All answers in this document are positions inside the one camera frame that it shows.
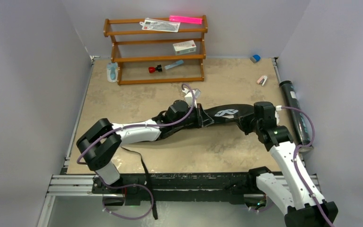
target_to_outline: pink marker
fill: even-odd
[[[169,21],[183,22],[183,23],[190,23],[190,24],[202,24],[202,18],[196,18],[196,17],[170,16]]]

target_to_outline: small blue cube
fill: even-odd
[[[257,62],[259,62],[259,61],[260,61],[260,59],[261,59],[261,57],[260,57],[259,55],[257,55],[257,54],[255,54],[255,55],[253,55],[253,56],[251,56],[251,57],[250,57],[250,60],[251,60],[253,63],[257,63]]]

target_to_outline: white wall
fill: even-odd
[[[108,57],[110,38],[103,35],[105,18],[197,16],[206,14],[208,57],[277,57],[300,21],[310,0],[63,0],[73,25],[90,55]],[[175,34],[185,37],[191,34]],[[119,36],[119,40],[131,39]],[[156,39],[146,35],[143,39]],[[162,46],[122,46],[125,56],[172,54]]]
[[[312,0],[278,65],[314,121],[306,164],[339,208],[336,226],[363,227],[363,1]]]
[[[37,224],[89,67],[60,0],[0,0],[0,227]]]

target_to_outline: wooden shelf rail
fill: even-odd
[[[141,35],[141,34],[161,34],[168,32],[160,32],[160,31],[145,31],[145,30],[137,30],[137,31],[112,31],[111,25],[116,24],[132,24],[144,22],[144,18],[140,19],[121,19],[121,20],[105,20],[104,24],[104,36],[110,37],[112,41],[112,53],[111,53],[111,61],[113,63],[118,63],[118,84],[151,84],[151,83],[174,83],[174,82],[192,82],[192,81],[204,81],[204,65],[203,59],[206,59],[207,53],[205,49],[205,33],[208,32],[208,23],[207,17],[205,15],[198,17],[202,18],[203,26],[198,28],[179,28],[179,33],[184,32],[200,32],[201,38],[192,38],[192,39],[157,39],[157,40],[138,40],[138,41],[116,41],[116,35]],[[168,17],[155,18],[158,20],[169,21]],[[154,57],[130,57],[130,58],[122,58],[121,53],[119,51],[119,45],[136,45],[136,44],[163,44],[163,43],[180,43],[189,40],[194,40],[194,42],[200,43],[200,53],[194,55],[167,55],[167,56],[154,56]],[[122,76],[122,68],[124,62],[138,62],[138,61],[164,61],[164,60],[189,60],[189,59],[197,59],[199,61],[201,77],[196,78],[174,78],[174,79],[144,79],[144,80],[121,80]]]

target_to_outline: black tube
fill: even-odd
[[[295,95],[292,82],[289,80],[285,80],[279,84],[279,87],[282,89],[287,106],[301,109]],[[298,144],[306,145],[310,143],[311,139],[310,135],[308,134],[308,128],[304,121],[304,116],[298,111],[289,110],[289,112],[290,119],[293,122],[294,134],[297,138]]]

